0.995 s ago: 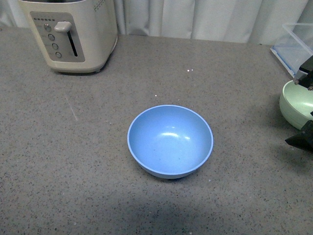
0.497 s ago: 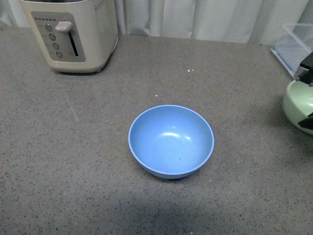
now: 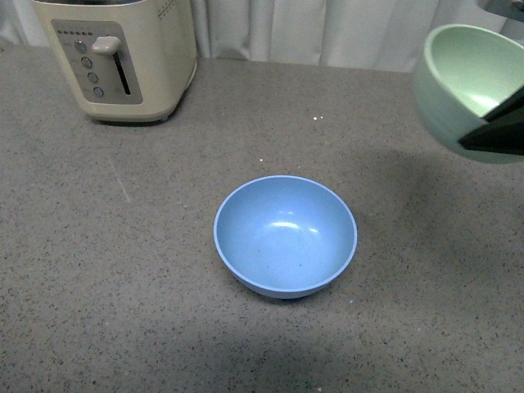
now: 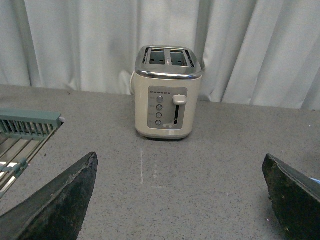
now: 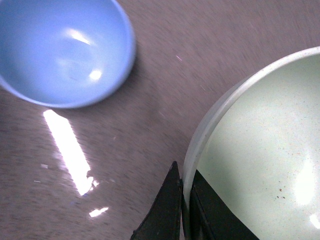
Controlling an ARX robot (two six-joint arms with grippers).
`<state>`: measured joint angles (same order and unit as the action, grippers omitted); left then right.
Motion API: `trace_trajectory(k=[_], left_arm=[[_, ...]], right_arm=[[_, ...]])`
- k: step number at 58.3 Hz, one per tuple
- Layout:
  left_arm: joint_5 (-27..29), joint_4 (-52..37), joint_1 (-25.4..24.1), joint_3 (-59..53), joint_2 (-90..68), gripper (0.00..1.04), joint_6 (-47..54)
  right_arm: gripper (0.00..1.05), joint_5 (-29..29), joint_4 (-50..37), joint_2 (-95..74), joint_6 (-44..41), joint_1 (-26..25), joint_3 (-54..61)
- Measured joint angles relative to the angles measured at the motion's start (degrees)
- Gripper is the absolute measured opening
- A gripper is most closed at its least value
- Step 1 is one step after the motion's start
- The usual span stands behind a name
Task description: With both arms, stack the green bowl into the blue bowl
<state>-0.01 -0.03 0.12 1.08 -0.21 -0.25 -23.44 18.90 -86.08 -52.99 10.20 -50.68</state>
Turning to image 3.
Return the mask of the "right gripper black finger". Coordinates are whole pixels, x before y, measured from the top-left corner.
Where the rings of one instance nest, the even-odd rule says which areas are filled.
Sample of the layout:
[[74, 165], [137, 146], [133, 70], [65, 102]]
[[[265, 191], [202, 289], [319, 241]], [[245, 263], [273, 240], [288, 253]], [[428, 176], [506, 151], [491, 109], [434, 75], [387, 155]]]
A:
[[523, 87], [488, 112], [486, 124], [459, 139], [470, 151], [523, 155]]

